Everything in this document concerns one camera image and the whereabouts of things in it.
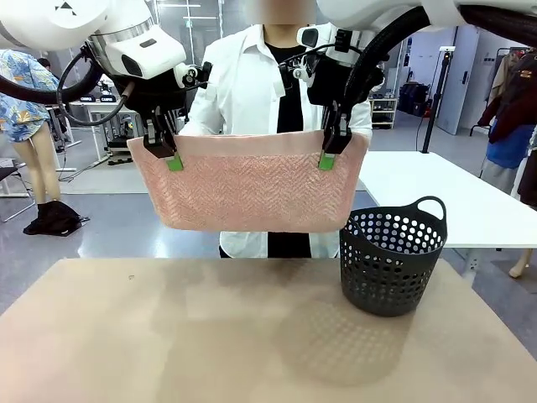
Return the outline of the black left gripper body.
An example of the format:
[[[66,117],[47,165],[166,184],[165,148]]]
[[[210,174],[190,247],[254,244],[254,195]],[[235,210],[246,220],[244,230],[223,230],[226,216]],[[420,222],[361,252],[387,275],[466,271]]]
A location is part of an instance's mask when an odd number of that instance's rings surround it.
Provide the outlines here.
[[[125,76],[124,86],[130,83],[134,84],[134,88],[126,107],[140,116],[150,115],[157,107],[162,111],[174,111],[186,106],[186,94],[179,87],[172,69],[148,80]]]

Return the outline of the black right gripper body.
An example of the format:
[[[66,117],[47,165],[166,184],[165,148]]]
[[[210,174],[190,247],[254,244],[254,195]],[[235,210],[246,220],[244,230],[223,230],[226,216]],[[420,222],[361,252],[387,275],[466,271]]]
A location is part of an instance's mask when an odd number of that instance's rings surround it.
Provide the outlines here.
[[[341,103],[349,77],[349,67],[325,55],[306,57],[311,82],[307,95],[312,105],[330,107]]]

